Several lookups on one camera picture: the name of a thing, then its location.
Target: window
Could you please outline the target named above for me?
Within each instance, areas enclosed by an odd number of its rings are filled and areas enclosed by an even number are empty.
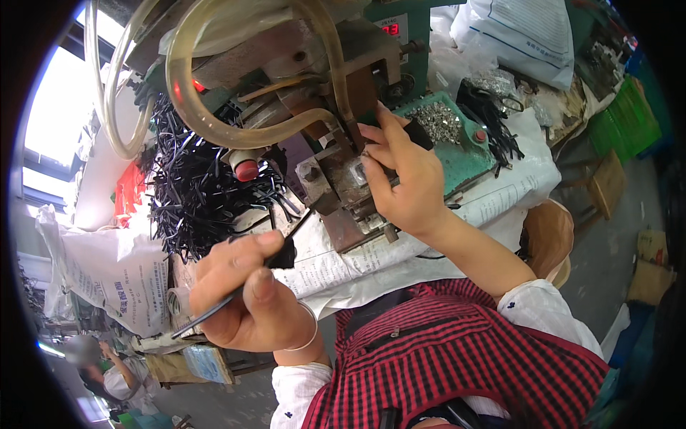
[[[94,91],[84,61],[83,22],[79,13],[40,81],[24,139],[23,190],[31,205],[53,204],[64,211],[83,162],[75,155],[83,125],[93,109]],[[123,27],[97,13],[101,64],[111,58]]]

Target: button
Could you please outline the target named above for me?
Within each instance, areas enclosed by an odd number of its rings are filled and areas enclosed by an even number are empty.
[[[478,130],[474,133],[474,139],[479,143],[484,143],[486,141],[487,136],[488,135],[486,135],[486,131],[484,130]]]
[[[257,177],[259,168],[257,168],[257,162],[252,159],[246,159],[239,165],[236,165],[234,173],[236,173],[236,177],[241,182],[248,182]]]

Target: hand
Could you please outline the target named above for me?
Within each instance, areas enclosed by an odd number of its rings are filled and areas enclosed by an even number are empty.
[[[314,335],[316,324],[293,292],[274,279],[264,259],[283,245],[270,231],[212,247],[198,262],[190,304],[199,316],[245,283],[243,294],[200,324],[212,343],[227,349],[267,352],[294,349]]]
[[[102,350],[103,357],[105,357],[105,359],[111,360],[112,356],[115,353],[112,351],[112,348],[110,347],[110,345],[106,341],[100,341],[99,344],[100,344],[100,350]]]
[[[362,164],[377,211],[396,227],[425,241],[453,214],[443,202],[443,168],[433,151],[412,143],[403,127],[407,119],[383,104],[376,109],[381,129],[360,124],[359,131],[378,144],[368,144]],[[391,188],[380,164],[395,170],[400,184]]]

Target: white sleeve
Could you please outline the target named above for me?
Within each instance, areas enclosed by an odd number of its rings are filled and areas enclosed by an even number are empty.
[[[279,405],[272,416],[271,429],[300,429],[314,395],[331,381],[333,369],[312,362],[296,367],[276,367],[272,386]]]
[[[124,376],[117,367],[112,367],[105,371],[104,387],[107,393],[119,400],[124,400],[131,393],[131,389],[126,384]]]
[[[498,312],[514,325],[530,327],[580,345],[602,359],[602,350],[591,330],[576,320],[560,292],[547,280],[534,280],[507,292]]]

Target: tray of metal pieces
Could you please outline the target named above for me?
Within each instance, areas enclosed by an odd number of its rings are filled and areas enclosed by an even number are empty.
[[[497,162],[488,148],[486,131],[467,119],[448,94],[426,95],[393,113],[417,118],[433,140],[436,156],[443,164],[446,198],[495,168]]]

